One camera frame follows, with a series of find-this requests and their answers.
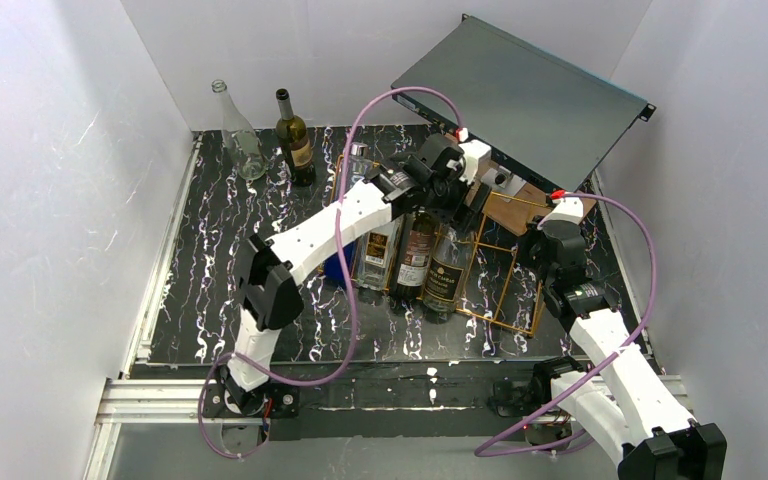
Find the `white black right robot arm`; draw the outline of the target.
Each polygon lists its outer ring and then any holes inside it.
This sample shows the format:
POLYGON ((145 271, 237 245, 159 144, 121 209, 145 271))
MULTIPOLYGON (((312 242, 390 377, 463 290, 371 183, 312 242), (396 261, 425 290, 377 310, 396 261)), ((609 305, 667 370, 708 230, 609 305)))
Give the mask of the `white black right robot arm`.
POLYGON ((524 401, 557 401, 611 457, 621 479, 720 479, 727 440, 701 424, 668 390, 628 330, 615 301, 586 273, 577 224, 550 220, 527 234, 528 255, 545 277, 549 311, 594 364, 566 356, 537 364, 524 401))

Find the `clear labelled wine bottle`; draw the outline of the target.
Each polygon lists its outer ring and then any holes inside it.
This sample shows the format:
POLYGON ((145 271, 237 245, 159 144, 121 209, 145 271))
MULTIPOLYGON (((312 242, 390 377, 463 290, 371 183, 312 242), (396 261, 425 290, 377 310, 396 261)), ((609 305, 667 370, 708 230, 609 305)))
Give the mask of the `clear labelled wine bottle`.
POLYGON ((441 229, 423 286, 422 301, 438 313, 451 313, 461 298, 466 269, 471 264, 475 232, 441 229))

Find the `clear square liquor bottle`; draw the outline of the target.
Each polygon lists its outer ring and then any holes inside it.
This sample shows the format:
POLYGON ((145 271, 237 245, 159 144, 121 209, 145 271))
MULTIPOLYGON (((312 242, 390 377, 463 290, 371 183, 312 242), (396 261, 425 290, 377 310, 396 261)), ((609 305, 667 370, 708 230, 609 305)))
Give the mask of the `clear square liquor bottle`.
POLYGON ((368 232, 358 243, 355 281, 361 288, 382 291, 390 275, 402 219, 368 232))

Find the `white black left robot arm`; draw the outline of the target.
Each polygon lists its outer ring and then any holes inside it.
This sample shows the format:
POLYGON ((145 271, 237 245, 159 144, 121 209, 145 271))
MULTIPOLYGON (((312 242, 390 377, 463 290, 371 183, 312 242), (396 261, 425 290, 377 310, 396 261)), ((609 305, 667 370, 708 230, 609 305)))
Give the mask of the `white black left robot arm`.
POLYGON ((328 258, 344 262, 346 244, 405 214, 424 210, 467 226, 489 194, 479 170, 490 158, 490 146, 480 140, 459 142, 433 134, 416 152, 399 152, 376 162, 304 222, 268 238, 253 234, 240 245, 239 333, 215 376, 240 413, 249 416, 257 411, 271 380, 294 387, 316 384, 270 369, 281 330, 305 309, 300 284, 328 258))

